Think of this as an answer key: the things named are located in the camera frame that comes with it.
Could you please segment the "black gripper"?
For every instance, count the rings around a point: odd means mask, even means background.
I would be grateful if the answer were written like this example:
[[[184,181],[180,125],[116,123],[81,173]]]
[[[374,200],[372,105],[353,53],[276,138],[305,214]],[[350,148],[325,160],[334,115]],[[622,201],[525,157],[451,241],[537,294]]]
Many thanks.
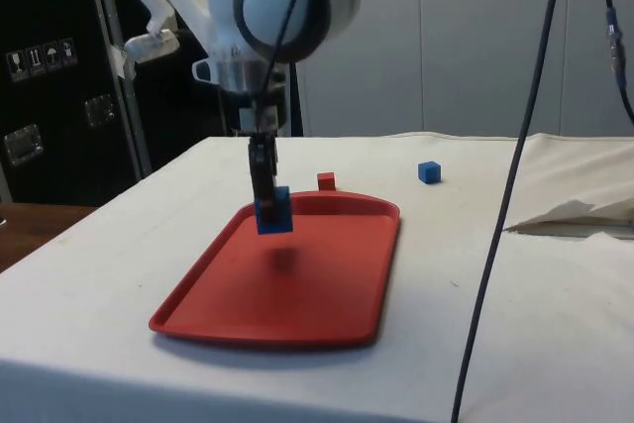
[[[272,133],[287,121],[286,95],[283,83],[271,85],[265,93],[230,94],[230,129],[252,135],[249,141],[249,166],[254,201],[261,220],[276,221],[275,178],[277,154]]]

